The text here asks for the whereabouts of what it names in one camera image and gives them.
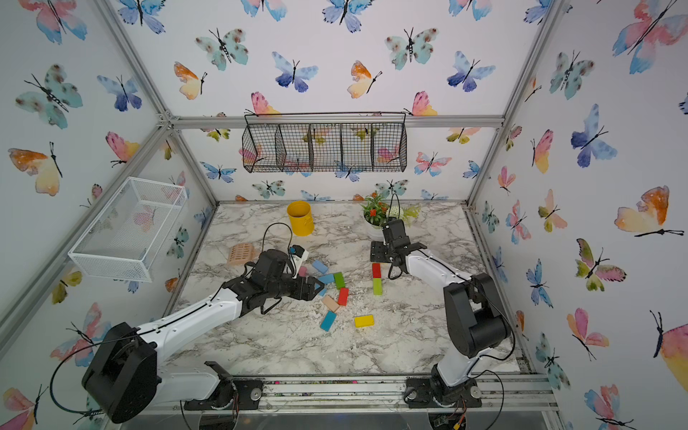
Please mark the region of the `red block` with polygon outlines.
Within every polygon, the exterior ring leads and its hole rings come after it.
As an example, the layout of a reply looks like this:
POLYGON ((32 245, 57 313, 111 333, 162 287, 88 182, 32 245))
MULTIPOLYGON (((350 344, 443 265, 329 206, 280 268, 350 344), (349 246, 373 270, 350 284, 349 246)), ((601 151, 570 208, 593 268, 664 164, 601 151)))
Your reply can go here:
POLYGON ((372 275, 374 279, 381 279, 382 278, 382 268, 380 263, 373 263, 372 264, 372 275))
POLYGON ((349 300, 349 289, 348 288, 342 288, 339 291, 338 305, 339 306, 347 306, 348 300, 349 300))

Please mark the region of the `lime green block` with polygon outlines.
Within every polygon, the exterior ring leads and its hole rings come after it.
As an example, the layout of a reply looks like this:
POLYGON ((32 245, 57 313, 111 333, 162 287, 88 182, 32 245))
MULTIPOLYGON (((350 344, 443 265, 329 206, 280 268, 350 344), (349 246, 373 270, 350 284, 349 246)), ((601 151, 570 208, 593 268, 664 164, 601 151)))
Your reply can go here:
POLYGON ((374 295, 375 296, 381 296, 383 295, 383 283, 380 278, 374 278, 373 279, 373 288, 374 288, 374 295))

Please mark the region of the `teal block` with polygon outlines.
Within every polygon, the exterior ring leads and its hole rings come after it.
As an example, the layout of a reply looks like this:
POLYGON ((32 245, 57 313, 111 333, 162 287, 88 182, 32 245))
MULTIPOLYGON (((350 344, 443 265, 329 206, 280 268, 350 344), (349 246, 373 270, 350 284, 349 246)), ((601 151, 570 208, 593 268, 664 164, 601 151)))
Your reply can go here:
POLYGON ((333 327, 333 324, 336 320, 336 317, 337 317, 337 314, 335 312, 329 311, 325 315, 324 320, 322 320, 322 322, 320 324, 320 328, 323 331, 329 331, 333 327))

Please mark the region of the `yellow block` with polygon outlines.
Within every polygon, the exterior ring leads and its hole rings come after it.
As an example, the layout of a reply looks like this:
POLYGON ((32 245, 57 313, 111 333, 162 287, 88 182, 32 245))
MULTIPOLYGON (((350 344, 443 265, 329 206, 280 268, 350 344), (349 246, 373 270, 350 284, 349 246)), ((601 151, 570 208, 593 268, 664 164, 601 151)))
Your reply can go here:
POLYGON ((366 328, 374 326, 376 320, 374 320, 373 315, 364 315, 354 318, 354 324, 356 328, 366 328))

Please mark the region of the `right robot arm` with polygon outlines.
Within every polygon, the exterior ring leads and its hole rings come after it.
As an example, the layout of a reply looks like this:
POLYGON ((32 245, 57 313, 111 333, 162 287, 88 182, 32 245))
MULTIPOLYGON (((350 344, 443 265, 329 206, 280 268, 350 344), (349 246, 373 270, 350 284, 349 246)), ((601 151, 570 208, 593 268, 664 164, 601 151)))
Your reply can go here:
POLYGON ((451 347, 428 378, 407 381, 410 408, 439 406, 479 408, 477 378, 471 373, 482 358, 499 360, 496 347, 512 336, 495 281, 486 273, 470 274, 444 262, 426 245, 413 243, 402 220, 382 227, 383 240, 371 244, 371 261, 424 281, 442 292, 451 347))

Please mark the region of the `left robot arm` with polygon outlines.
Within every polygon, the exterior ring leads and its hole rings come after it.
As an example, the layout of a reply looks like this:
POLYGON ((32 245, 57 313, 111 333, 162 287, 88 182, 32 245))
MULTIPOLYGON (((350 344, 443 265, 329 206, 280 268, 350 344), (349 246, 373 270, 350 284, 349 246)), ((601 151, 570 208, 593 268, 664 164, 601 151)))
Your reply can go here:
POLYGON ((270 312, 267 301, 285 297, 311 301, 324 289, 316 277, 298 271, 307 252, 263 251, 256 263, 209 297, 139 327, 122 322, 112 327, 82 378, 82 387, 114 424, 125 423, 153 405, 197 403, 205 410, 236 408, 238 387, 215 362, 204 371, 166 374, 162 367, 182 347, 215 328, 258 309, 270 312))

